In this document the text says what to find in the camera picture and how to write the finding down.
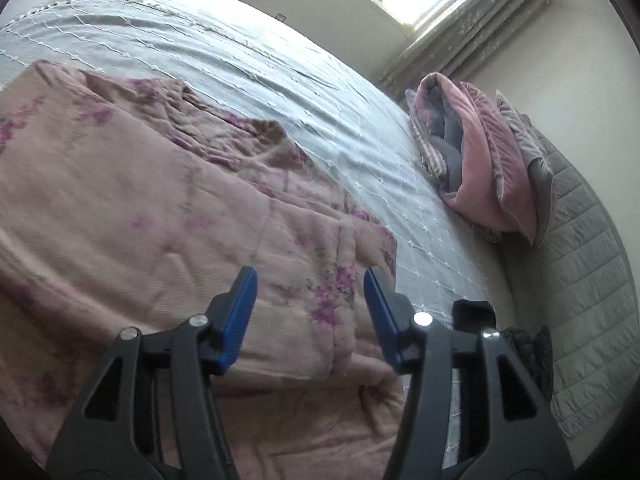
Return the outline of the pink floral padded jacket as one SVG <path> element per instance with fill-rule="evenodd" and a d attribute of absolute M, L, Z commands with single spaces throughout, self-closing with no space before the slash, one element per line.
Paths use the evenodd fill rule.
<path fill-rule="evenodd" d="M 244 479 L 378 479 L 402 412 L 363 296 L 397 243 L 277 122 L 175 79 L 46 60 L 1 93 L 1 416 L 43 464 L 125 327 L 170 330 L 258 275 L 217 380 Z"/>

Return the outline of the black garment on bed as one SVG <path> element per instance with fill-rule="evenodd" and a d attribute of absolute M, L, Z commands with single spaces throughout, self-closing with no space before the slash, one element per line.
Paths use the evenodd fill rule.
<path fill-rule="evenodd" d="M 494 308 L 488 301 L 456 300 L 452 306 L 452 320 L 454 329 L 460 332 L 477 333 L 485 328 L 497 327 Z M 520 358 L 546 403 L 550 404 L 554 374 L 552 341 L 548 327 L 542 326 L 535 336 L 517 327 L 508 327 L 500 334 Z"/>

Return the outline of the grey quilted headboard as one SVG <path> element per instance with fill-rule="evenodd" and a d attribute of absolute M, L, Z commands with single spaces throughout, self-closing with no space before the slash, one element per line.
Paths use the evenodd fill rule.
<path fill-rule="evenodd" d="M 551 411 L 567 440 L 620 410 L 639 375 L 639 306 L 624 245 L 592 187 L 547 139 L 554 218 L 544 242 L 500 244 L 516 324 L 547 327 L 553 351 Z"/>

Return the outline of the pink velvet pillow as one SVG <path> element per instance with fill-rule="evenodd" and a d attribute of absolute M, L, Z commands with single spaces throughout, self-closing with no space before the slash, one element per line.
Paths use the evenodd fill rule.
<path fill-rule="evenodd" d="M 474 105 L 486 136 L 496 199 L 510 232 L 519 232 L 529 244 L 537 234 L 534 191 L 515 136 L 483 91 L 463 81 L 461 90 Z"/>

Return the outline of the pink grey folded quilt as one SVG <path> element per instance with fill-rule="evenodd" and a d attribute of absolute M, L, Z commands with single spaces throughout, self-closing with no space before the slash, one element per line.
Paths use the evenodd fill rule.
<path fill-rule="evenodd" d="M 510 232 L 496 199 L 480 118 L 460 86 L 430 73 L 405 96 L 410 129 L 442 201 L 480 228 Z"/>

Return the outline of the grey pink pillow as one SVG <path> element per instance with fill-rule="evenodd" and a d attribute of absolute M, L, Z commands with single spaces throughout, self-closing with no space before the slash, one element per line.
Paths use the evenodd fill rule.
<path fill-rule="evenodd" d="M 520 113 L 500 91 L 496 91 L 496 104 L 514 135 L 529 183 L 532 185 L 537 215 L 533 245 L 540 247 L 550 231 L 558 203 L 555 174 L 551 168 L 549 153 L 541 141 L 539 130 L 530 118 Z"/>

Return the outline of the plaid pillow under quilt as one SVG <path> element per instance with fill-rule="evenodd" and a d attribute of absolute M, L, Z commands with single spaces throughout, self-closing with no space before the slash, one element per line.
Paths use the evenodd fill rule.
<path fill-rule="evenodd" d="M 440 198 L 486 231 L 510 232 L 504 193 L 513 136 L 495 104 L 472 84 L 440 73 L 405 96 L 409 126 Z"/>

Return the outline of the grey grid bedspread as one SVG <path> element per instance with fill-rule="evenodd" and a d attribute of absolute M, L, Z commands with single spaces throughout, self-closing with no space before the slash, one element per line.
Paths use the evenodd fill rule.
<path fill-rule="evenodd" d="M 512 298 L 495 248 L 439 199 L 406 113 L 288 26 L 236 0 L 55 0 L 1 31 L 1 93 L 40 60 L 124 79 L 175 79 L 286 135 L 395 237 L 392 283 L 449 318 L 454 300 Z"/>

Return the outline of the grey patterned right curtain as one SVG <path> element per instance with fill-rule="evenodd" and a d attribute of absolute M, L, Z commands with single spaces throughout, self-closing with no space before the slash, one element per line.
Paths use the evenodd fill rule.
<path fill-rule="evenodd" d="M 374 83 L 398 102 L 434 72 L 469 78 L 529 25 L 551 0 L 440 0 L 418 21 L 411 41 Z"/>

